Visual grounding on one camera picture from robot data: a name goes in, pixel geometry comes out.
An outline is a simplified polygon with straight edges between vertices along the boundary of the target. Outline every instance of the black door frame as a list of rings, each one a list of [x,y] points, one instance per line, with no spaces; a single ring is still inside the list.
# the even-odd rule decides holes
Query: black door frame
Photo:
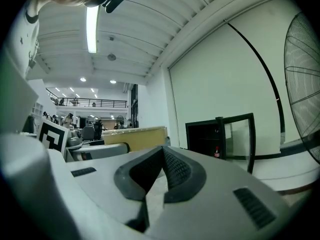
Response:
[[[210,125],[216,124],[219,126],[221,138],[221,152],[220,159],[232,159],[233,157],[227,157],[226,154],[226,132],[225,132],[225,124],[231,124],[238,121],[248,120],[249,122],[249,134],[250,134],[250,154],[249,154],[249,163],[247,167],[247,172],[252,174],[255,164],[256,157],[256,127],[255,127],[255,117],[253,113],[242,114],[232,117],[216,117],[215,120],[208,121],[199,121],[199,122],[188,122],[185,124],[186,130],[186,141],[187,148],[190,150],[190,140],[189,140],[189,127],[190,126],[201,126],[201,125]]]

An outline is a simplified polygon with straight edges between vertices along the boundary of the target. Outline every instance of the ceiling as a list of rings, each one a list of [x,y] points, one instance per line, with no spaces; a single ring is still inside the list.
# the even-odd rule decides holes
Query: ceiling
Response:
[[[94,92],[92,92],[90,88],[72,88],[74,92],[71,91],[70,88],[58,88],[59,91],[57,91],[56,88],[47,89],[58,98],[63,98],[64,96],[62,94],[66,95],[67,98],[77,97],[76,94],[78,94],[82,99],[95,99],[95,94],[98,95],[99,92],[99,89],[96,88],[93,88]]]
[[[95,54],[87,47],[86,7],[49,3],[39,14],[37,64],[27,78],[50,87],[81,88],[81,77],[86,87],[104,88],[110,80],[146,85],[224,19],[262,1],[125,0],[111,14],[100,7]]]
[[[37,65],[27,78],[56,86],[74,81],[74,87],[80,87],[80,77],[96,84],[101,79],[145,84],[177,33],[213,1],[125,0],[111,14],[100,8],[96,54],[88,53],[86,7],[49,3],[39,15]],[[117,59],[108,60],[109,54]]]

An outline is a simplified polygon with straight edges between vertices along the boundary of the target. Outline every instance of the smoke detector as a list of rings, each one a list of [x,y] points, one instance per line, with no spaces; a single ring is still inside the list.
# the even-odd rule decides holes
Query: smoke detector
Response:
[[[110,54],[108,55],[108,60],[109,60],[109,61],[113,62],[113,61],[115,61],[116,59],[117,59],[116,55],[114,55],[114,54],[112,54],[112,53],[110,53]]]

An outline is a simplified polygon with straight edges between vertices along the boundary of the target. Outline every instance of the people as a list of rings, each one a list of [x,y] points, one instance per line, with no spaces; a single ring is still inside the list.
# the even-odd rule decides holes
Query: people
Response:
[[[65,98],[60,99],[59,106],[64,106]]]
[[[72,123],[73,114],[69,113],[67,116],[64,117],[62,121],[62,126],[64,128],[70,129],[70,124]]]
[[[35,57],[39,48],[39,12],[41,8],[55,2],[66,6],[86,5],[96,7],[106,0],[28,0],[17,15],[12,28],[3,44],[3,51],[14,67],[26,78],[28,71],[35,66]]]
[[[94,139],[95,140],[100,140],[101,139],[101,135],[102,135],[102,120],[100,119],[99,121],[94,123]]]
[[[57,120],[57,116],[55,114],[52,116],[52,122],[55,123],[56,125],[59,124],[59,122]]]

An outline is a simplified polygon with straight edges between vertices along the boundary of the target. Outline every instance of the recessed ceiling light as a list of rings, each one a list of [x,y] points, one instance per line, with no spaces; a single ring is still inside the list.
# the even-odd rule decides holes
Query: recessed ceiling light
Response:
[[[98,22],[99,6],[88,7],[86,9],[86,41],[88,44],[88,52],[97,53],[97,22]]]

